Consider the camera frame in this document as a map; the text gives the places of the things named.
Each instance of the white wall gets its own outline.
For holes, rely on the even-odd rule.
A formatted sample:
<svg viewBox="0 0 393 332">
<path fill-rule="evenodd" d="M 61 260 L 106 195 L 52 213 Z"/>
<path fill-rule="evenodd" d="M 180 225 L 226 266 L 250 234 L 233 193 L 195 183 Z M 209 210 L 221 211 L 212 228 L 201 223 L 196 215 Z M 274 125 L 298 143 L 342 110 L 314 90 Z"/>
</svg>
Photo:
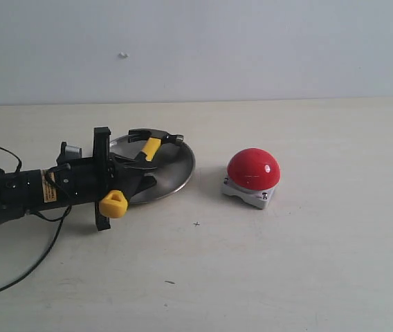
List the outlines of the white wall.
<svg viewBox="0 0 393 332">
<path fill-rule="evenodd" d="M 392 0 L 0 1 L 0 104 L 373 95 Z"/>
</svg>

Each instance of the warning label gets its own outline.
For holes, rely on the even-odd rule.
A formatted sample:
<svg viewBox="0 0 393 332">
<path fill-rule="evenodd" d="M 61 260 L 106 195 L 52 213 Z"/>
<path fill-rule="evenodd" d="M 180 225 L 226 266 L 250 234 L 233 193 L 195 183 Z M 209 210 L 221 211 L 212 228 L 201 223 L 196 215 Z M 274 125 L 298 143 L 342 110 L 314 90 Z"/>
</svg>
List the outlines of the warning label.
<svg viewBox="0 0 393 332">
<path fill-rule="evenodd" d="M 43 184 L 43 197 L 45 203 L 52 203 L 57 201 L 57 190 L 49 184 L 44 176 L 46 175 L 47 170 L 42 169 L 42 184 Z M 50 175 L 52 181 L 55 182 L 55 175 L 51 172 Z"/>
</svg>

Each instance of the table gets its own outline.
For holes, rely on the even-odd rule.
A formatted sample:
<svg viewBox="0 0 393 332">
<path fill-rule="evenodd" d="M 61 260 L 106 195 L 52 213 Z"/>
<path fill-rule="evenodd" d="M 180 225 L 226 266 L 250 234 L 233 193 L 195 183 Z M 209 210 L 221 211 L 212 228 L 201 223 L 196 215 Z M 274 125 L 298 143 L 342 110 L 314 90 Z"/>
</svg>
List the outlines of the table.
<svg viewBox="0 0 393 332">
<path fill-rule="evenodd" d="M 54 165 L 62 140 L 90 154 L 99 126 L 183 134 L 194 176 L 105 232 L 74 207 L 46 261 L 0 293 L 0 331 L 393 331 L 393 98 L 0 107 L 24 169 Z M 247 147 L 281 166 L 263 211 L 219 191 Z M 0 285 L 55 227 L 0 226 Z"/>
</svg>

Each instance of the silver plate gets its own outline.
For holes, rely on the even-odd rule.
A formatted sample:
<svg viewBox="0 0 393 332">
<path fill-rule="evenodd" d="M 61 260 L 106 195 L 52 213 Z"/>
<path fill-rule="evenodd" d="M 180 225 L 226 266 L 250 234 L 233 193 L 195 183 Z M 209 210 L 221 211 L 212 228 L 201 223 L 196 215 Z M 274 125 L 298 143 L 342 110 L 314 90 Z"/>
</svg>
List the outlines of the silver plate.
<svg viewBox="0 0 393 332">
<path fill-rule="evenodd" d="M 128 158 L 135 158 L 145 140 L 129 143 L 129 135 L 110 142 L 110 151 Z M 156 185 L 140 192 L 130 200 L 132 204 L 148 203 L 179 191 L 190 180 L 195 169 L 195 156 L 184 142 L 180 147 L 164 144 L 154 157 L 158 169 L 147 173 L 156 179 Z"/>
</svg>

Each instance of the hammer head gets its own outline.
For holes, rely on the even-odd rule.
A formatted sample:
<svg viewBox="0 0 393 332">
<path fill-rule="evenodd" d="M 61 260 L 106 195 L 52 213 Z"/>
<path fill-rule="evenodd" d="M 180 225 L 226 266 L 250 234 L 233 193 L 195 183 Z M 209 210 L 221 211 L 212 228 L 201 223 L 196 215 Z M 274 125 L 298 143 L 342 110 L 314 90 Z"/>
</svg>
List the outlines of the hammer head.
<svg viewBox="0 0 393 332">
<path fill-rule="evenodd" d="M 183 135 L 171 135 L 166 131 L 158 129 L 131 129 L 129 130 L 129 142 L 136 142 L 139 140 L 149 140 L 149 138 L 158 138 L 161 144 L 172 143 L 181 145 L 184 141 Z"/>
</svg>

